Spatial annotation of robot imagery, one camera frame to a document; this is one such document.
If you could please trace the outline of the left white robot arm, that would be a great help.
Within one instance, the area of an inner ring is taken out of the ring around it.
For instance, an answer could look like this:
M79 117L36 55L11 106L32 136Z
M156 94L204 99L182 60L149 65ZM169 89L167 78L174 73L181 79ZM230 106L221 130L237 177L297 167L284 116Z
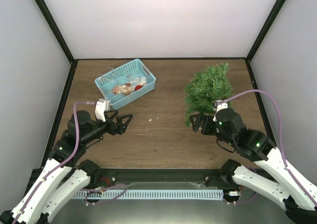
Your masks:
M1 214L1 223L48 224L75 193L98 185L101 168L91 160L78 161L104 134L125 133L133 115L117 114L117 110L97 112L91 119L88 111L74 112L39 177L15 208Z

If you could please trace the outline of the small green christmas tree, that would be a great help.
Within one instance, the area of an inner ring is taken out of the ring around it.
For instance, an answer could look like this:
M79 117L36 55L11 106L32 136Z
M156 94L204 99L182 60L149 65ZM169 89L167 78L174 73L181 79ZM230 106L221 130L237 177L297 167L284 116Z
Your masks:
M232 86L227 77L227 63L207 66L204 71L195 73L190 83L184 88L185 124L190 126L190 116L201 113L214 115L214 102L232 97Z

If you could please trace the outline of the gingerbread figure ornament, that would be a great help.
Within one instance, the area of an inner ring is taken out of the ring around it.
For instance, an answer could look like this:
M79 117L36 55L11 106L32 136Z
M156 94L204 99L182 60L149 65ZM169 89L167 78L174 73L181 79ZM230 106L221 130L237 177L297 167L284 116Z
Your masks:
M133 92L133 89L130 83L115 85L114 88L112 89L112 93L115 95L117 94L130 95L132 92Z

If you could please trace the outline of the blue plastic basket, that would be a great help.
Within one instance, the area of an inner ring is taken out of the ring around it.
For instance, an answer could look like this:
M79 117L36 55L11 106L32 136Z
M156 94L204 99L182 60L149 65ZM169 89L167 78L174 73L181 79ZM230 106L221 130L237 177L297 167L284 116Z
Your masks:
M155 88L156 78L139 59L97 77L95 84L114 109L119 109Z

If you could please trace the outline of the black frame post left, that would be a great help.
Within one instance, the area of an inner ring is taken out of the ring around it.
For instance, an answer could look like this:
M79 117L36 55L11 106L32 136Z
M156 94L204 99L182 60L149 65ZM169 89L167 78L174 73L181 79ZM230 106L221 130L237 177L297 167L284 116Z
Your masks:
M35 3L37 4L39 10L41 11L44 19L46 20L48 26L50 27L53 35L55 36L57 42L59 43L62 51L64 52L67 60L69 61L70 64L73 64L75 62L75 59L58 27L56 24L45 0L34 0Z

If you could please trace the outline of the black frame post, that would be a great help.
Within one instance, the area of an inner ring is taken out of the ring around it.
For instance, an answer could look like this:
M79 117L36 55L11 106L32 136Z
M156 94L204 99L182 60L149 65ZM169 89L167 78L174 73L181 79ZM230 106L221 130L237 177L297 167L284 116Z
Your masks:
M256 40L254 41L248 55L246 56L246 62L251 62L254 58L256 52L258 51L260 45L262 44L263 40L265 39L267 33L269 32L271 26L273 25L275 19L277 18L279 12L283 8L286 0L276 0L268 17L266 18Z
M50 27L53 35L55 36L57 42L59 43L62 51L64 52L67 60L69 61L70 64L73 64L75 62L75 59L58 27L56 24L45 0L34 0L35 3L37 4L39 10L41 11L44 19L46 20L48 26Z

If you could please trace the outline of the red ball ornament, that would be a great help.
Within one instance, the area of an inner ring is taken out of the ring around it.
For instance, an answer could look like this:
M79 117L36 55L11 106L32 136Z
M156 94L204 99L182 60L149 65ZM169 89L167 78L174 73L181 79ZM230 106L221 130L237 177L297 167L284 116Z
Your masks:
M134 91L138 91L142 88L143 86L142 85L136 85L135 88L134 88Z

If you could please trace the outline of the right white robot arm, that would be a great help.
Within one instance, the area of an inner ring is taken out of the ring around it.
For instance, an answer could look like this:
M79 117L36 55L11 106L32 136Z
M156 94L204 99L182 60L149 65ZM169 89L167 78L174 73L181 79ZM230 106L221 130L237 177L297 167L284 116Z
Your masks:
M317 222L317 187L283 160L277 145L264 133L248 129L231 108L221 109L215 116L191 115L190 122L194 131L214 135L217 142L227 143L273 177L269 180L229 159L221 167L220 180L224 185L236 183L252 189L276 203L296 224Z

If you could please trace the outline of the black frame post right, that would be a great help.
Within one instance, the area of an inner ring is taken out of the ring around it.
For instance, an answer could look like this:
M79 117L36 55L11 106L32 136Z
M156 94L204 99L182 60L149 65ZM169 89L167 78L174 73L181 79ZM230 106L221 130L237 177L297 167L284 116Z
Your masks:
M248 55L246 56L246 62L251 62L254 58L256 52L258 51L260 45L262 44L263 40L265 39L267 33L269 32L271 26L273 25L275 19L277 18L279 12L283 8L286 0L276 0L268 17L266 18L256 40L254 41Z

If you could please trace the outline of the black aluminium front rail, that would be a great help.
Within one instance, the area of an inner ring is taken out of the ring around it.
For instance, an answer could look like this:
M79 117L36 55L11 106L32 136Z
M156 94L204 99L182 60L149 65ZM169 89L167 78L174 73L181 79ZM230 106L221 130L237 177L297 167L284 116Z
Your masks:
M90 181L90 187L113 186L117 183L136 182L193 182L207 186L234 186L230 178L221 178L220 169L118 169L103 168L97 178Z

